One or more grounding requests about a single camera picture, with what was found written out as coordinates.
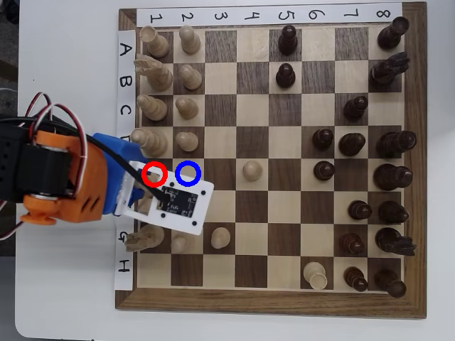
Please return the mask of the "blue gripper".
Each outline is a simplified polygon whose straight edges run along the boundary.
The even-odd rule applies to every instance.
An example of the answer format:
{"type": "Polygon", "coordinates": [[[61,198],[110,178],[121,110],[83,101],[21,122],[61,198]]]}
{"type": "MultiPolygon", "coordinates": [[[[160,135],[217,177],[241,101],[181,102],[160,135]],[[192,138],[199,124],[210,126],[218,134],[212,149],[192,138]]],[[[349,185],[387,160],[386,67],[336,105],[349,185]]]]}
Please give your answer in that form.
{"type": "MultiPolygon", "coordinates": [[[[141,152],[139,145],[136,143],[127,139],[120,139],[101,133],[94,134],[93,138],[115,152],[118,156],[121,156],[126,161],[146,163],[146,158],[141,152]]],[[[108,215],[113,213],[115,210],[117,195],[124,175],[124,169],[106,151],[103,152],[103,155],[107,164],[107,189],[102,214],[108,215]]],[[[136,201],[142,199],[143,196],[144,190],[133,187],[129,197],[128,207],[131,207],[136,201]]]]}

